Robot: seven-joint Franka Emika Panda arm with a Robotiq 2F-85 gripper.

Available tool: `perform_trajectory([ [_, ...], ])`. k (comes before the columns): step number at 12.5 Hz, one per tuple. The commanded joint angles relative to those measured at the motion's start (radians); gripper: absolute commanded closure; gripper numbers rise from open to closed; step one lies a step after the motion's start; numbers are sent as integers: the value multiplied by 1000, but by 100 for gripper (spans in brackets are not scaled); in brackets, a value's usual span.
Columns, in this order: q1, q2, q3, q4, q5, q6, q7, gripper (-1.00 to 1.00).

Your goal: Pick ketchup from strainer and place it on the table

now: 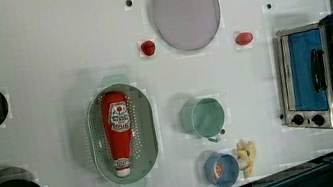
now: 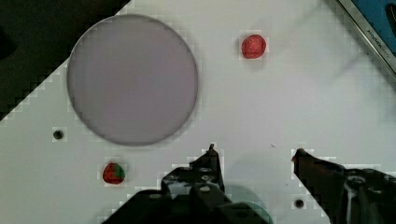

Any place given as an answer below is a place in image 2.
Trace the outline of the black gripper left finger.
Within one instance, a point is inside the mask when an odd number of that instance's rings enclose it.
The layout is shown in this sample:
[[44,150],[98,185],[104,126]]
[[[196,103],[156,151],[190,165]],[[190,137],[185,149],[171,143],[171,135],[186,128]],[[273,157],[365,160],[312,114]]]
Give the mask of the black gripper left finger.
[[188,166],[177,167],[165,175],[161,181],[161,190],[176,198],[177,195],[188,195],[194,186],[202,184],[213,185],[222,192],[225,191],[219,153],[214,144],[210,144],[208,150]]

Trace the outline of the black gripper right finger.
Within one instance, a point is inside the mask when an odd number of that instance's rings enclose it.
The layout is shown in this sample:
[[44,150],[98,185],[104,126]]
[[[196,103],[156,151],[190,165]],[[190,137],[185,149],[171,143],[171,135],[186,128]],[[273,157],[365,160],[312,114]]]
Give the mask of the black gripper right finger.
[[395,177],[375,169],[347,169],[299,148],[293,172],[331,224],[396,224]]

